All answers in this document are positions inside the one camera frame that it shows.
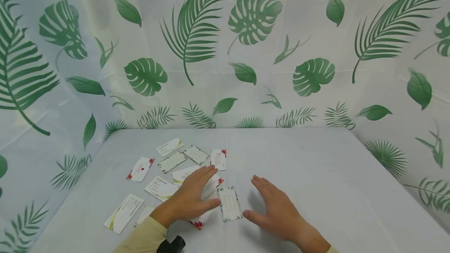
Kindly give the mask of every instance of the palm leaf print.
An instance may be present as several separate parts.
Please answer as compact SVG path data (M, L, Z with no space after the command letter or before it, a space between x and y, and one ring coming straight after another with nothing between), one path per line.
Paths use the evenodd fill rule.
M212 12L222 9L213 8L213 4L222 0L187 0L184 2L178 14L177 28L175 28L174 9L172 9L172 34L164 18L162 19L164 28L160 24L162 34L172 52L178 58L183 60L184 73L187 80L193 86L189 78L186 63L208 60L215 57L214 47L210 46L216 43L207 37L217 36L214 34L220 29L208 23L210 19L218 19L220 16Z
M286 113L277 119L275 122L275 127L291 128L298 124L303 125L306 122L313 121L312 118L317 117L317 115L313 115L315 109L316 108L313 107L304 107L299 110L292 110L290 113Z
M324 119L328 127L343 127L352 130L356 127L350 115L347 113L347 107L345 103L339 105L337 102L336 108L327 108L324 114Z
M52 183L52 186L56 190L69 190L78 182L78 179L84 173L90 162L92 162L90 155L82 158L65 155L64 165L61 165L58 161L56 162L59 168L61 168L61 173L51 179L50 183Z
M26 29L19 28L20 17L11 16L14 5L14 0L0 0L0 109L17 110L36 131L50 135L33 123L25 110L59 80L47 69L38 47L25 36Z
M11 220L11 226L14 231L9 232L5 230L6 239L1 241L0 244L7 248L6 250L0 248L0 252L27 253L30 250L32 245L30 242L33 241L32 237L41 229L39 223L44 220L45 214L48 212L48 210L43 211L47 202L38 211L35 211L33 201L30 207L25 207L23 215L18 214L17 219Z
M366 21L358 25L355 35L355 53L358 61L353 69L352 83L355 83L356 68L360 61L378 58L394 58L402 52L402 43L409 43L405 36L414 36L420 27L414 19L431 18L427 11L438 9L433 2L440 0L397 0L378 17L382 8L376 13L366 30Z
M405 173L406 161L404 153L388 141L368 141L366 149L389 171L396 179Z
M175 114L169 114L170 107L160 106L157 110L156 107L147 113L142 114L141 118L137 120L141 129L157 129L161 126L167 125L168 122L174 121L172 116Z
M192 106L189 102L189 108L181 108L181 111L184 119L189 121L189 124L195 128L216 128L216 122L207 116L196 104Z
M87 57L78 29L78 11L67 0L45 8L44 15L39 18L39 34L47 38L48 42L62 46L55 58L57 69L57 59L63 50L74 59L82 60Z
M260 116L253 116L239 121L234 128L264 128L264 120Z
M435 208L445 214L450 214L450 185L448 181L431 181L427 177L420 181L419 186L406 185L419 190L420 200L428 208Z
M130 127L128 127L128 125L123 120L119 119L116 121L108 122L105 127L105 135L103 136L103 141L106 141L114 132L122 129L130 129Z

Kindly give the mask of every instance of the beige sleeve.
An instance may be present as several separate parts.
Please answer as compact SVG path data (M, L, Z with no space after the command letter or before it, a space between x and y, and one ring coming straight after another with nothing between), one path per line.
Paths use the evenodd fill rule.
M167 237L167 229L154 218L147 217L113 251L113 253L156 253Z

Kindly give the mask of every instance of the right hand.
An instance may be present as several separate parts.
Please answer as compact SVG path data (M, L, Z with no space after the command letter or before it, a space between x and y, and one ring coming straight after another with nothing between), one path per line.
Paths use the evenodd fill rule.
M289 197L271 182L256 175L252 184L266 203L266 215L245 210L243 216L282 241L291 241L304 253L326 253L330 244L303 219Z

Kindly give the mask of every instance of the black object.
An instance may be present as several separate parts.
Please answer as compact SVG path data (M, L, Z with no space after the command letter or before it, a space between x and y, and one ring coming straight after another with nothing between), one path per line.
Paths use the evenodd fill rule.
M167 239L164 239L163 243L159 245L157 253L180 253L186 246L184 239L177 235L177 237L169 243Z

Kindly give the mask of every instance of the green leaf print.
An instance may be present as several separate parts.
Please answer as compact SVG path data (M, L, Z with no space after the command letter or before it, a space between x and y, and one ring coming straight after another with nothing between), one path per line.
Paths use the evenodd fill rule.
M162 34L169 48L174 54L183 60L184 73L189 83L194 83L189 78L186 63L195 63L199 61L214 58L214 47L211 44L216 43L212 40L220 29L211 23L212 19L221 18L215 12L222 7L215 7L214 4L222 0L187 0L181 7L178 14L177 28L175 28L174 9L172 9L172 34L164 18L164 24L160 24Z
M0 109L17 110L36 131L50 135L33 123L25 110L59 80L42 61L38 47L25 36L26 29L18 26L20 17L12 17L10 10L15 5L14 0L0 0Z
M370 25L366 20L358 25L355 35L355 53L358 61L353 69L352 83L355 83L355 73L360 61L378 58L395 58L402 52L401 43L409 43L403 37L414 36L420 31L415 19L430 18L426 13L438 7L431 5L441 0L397 0L378 17L376 13Z
M271 100L262 102L261 104L273 104L275 107L280 109L281 104L280 104L278 98L276 98L276 96L274 94L272 94L272 91L269 89L269 87L266 87L266 88L267 88L267 90L269 90L269 94L266 94L266 95L269 96L271 98Z
M260 116L253 116L239 121L234 128L264 128L264 120Z
M118 99L117 102L114 102L112 104L112 106L114 107L115 105L122 105L125 108L127 108L128 110L134 110L134 108L124 99L122 99L121 97L116 96L115 94L113 94L111 91L106 91L109 92L111 94L111 96L109 96L110 98L116 98Z
M367 108L363 108L357 115L358 116L364 116L368 120L376 121L380 120L383 117L385 117L388 114L392 114L390 110L383 107L382 105L371 105Z
M252 67L247 66L244 63L228 63L234 68L234 74L243 82L249 82L256 85L256 73Z
M343 127L349 130L355 128L356 124L347 113L347 110L345 103L340 105L340 101L337 102L336 108L327 108L323 118L325 125L328 127Z
M62 46L56 55L57 59L64 50L69 57L82 60L87 57L85 45L78 28L78 11L67 0L58 1L45 8L44 15L39 18L39 34L52 44Z
M64 156L64 165L61 165L58 161L56 164L61 169L61 172L50 180L55 190L69 190L75 184L77 184L80 176L86 171L88 164L92 162L90 155L82 158L76 156Z
M305 61L293 75L294 90L300 96L310 96L320 90L320 84L329 84L334 78L334 64L324 58Z
M311 35L308 37L308 39L302 43L300 43L300 40L297 42L297 44L295 45L294 48L288 49L289 48L289 37L286 35L286 42L284 43L284 48L281 52L281 54L278 55L278 57L275 58L275 61L273 62L273 64L278 64L280 63L282 60L286 59L287 57L289 57L290 55L292 55L294 53L294 51L299 48L300 46L302 46L303 44L307 43L308 40L310 39Z
M83 134L83 147L86 150L86 146L89 141L92 139L95 133L95 128L97 127L97 123L95 122L94 115L91 115L91 118L86 123L85 131Z
M395 179L403 176L407 162L402 160L405 154L398 147L388 141L368 141L364 145Z
M450 184L448 181L431 181L427 177L420 181L419 186L406 185L419 191L419 197L423 205L435 208L445 214L450 214Z
M345 7L342 0L328 0L327 18L338 27L344 18Z
M116 3L117 11L128 22L136 23L139 27L142 27L142 19L139 11L128 0L114 0Z
M447 18L443 17L437 24L436 24L437 31L435 31L435 35L440 39L438 42L433 43L432 45L425 48L423 51L421 51L417 56L414 57L414 60L417 59L421 54L423 54L426 50L430 49L431 47L435 46L436 44L439 44L437 46L437 52L442 57L450 57L450 11L447 13Z
M130 127L128 127L128 125L123 120L119 119L116 121L108 122L105 126L105 135L103 136L103 141L106 141L114 132L122 129L130 129Z
M424 110L431 101L431 85L423 74L416 72L414 69L409 68L409 73L411 77L409 78L406 90L409 96L421 106L421 110Z
M216 122L209 116L207 116L203 110L201 110L197 104L192 106L189 102L189 108L181 108L184 119L186 119L190 125L194 128L216 128Z
M163 67L151 58L131 61L125 67L128 82L136 93L153 96L161 90L160 83L166 83L168 75Z
M226 113L227 111L231 110L231 107L233 106L235 101L237 101L236 98L226 98L226 99L220 100L217 103L217 105L214 107L213 115L223 114L223 113Z
M96 37L95 40L97 40L98 47L100 48L100 69L103 69L106 62L109 60L109 58L113 55L114 47L116 47L119 44L119 39L117 40L116 44L113 44L111 41L111 48L106 49L103 47L103 44L100 42L100 40Z
M420 141L422 144L424 144L428 149L431 150L433 153L434 161L439 165L439 167L442 169L444 165L444 147L442 146L442 139L439 137L439 127L438 123L434 121L436 124L436 134L429 131L431 135L435 138L436 142L434 144L430 144L425 140L422 140L421 138L415 138L416 140Z
M97 81L87 79L81 76L71 76L66 79L67 82L73 85L75 90L85 94L100 94L106 96L102 86Z
M244 45L255 45L266 40L281 10L282 3L278 0L237 0L228 19L228 26L237 33L237 37L228 48L227 55L238 38Z
M303 125L306 122L313 121L313 112L316 108L314 107L303 107L299 110L292 110L290 113L285 113L282 117L276 120L276 128L292 128L298 124Z
M175 114L169 114L170 107L160 106L158 109L153 108L151 111L142 114L141 118L137 120L141 129L157 129L161 126L168 125L169 122L174 121L172 116Z
M29 243L34 240L33 236L39 233L41 229L39 223L44 220L48 212L48 210L43 211L47 202L35 212L33 201L30 207L25 207L23 215L18 214L17 219L11 220L13 230L5 230L6 239L0 244L6 248L0 248L1 253L27 253L30 250Z

